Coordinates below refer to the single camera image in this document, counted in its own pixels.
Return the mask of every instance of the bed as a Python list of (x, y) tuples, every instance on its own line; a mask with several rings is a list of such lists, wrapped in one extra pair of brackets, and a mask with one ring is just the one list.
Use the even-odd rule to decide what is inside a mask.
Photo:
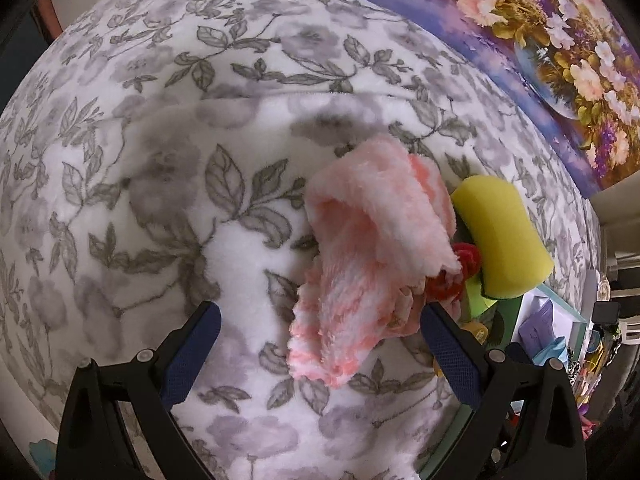
[(58, 427), (83, 358), (129, 360), (211, 299), (222, 333), (174, 415), (216, 478), (414, 478), (458, 408), (419, 336), (385, 341), (339, 390), (293, 380), (284, 353), (317, 251), (306, 179), (380, 132), (450, 190), (512, 182), (555, 261), (547, 285), (580, 305), (590, 204), (436, 37), (365, 0), (100, 1), (0, 118), (0, 353), (24, 393)]

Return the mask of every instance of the floral painting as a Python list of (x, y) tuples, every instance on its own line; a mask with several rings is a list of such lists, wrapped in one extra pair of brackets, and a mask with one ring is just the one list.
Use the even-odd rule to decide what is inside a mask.
[(507, 92), (588, 198), (640, 167), (640, 60), (602, 0), (371, 0)]

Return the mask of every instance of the patterned fabric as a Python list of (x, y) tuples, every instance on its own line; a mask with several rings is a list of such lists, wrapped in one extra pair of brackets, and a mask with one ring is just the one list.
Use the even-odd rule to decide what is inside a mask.
[(548, 284), (579, 304), (593, 210), (520, 109), (432, 35), (363, 0), (99, 2), (0, 118), (0, 352), (25, 393), (58, 426), (81, 358), (128, 360), (212, 299), (222, 333), (174, 413), (216, 478), (414, 476), (458, 406), (420, 336), (331, 392), (284, 355), (316, 253), (306, 179), (379, 132), (450, 189), (513, 182), (556, 262)]

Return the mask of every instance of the yellow sponge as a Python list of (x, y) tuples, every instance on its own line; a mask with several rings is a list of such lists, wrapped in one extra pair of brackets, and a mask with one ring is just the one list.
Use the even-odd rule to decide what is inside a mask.
[(485, 297), (516, 298), (546, 280), (554, 262), (512, 184), (495, 176), (470, 176), (451, 201), (482, 256)]

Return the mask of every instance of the pink towel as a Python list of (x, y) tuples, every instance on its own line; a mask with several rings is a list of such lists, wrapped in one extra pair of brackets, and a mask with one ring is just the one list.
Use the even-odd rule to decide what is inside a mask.
[(320, 255), (298, 290), (288, 363), (337, 388), (381, 339), (418, 330), (425, 277), (460, 272), (455, 214), (437, 165), (391, 136), (316, 173), (305, 208)]

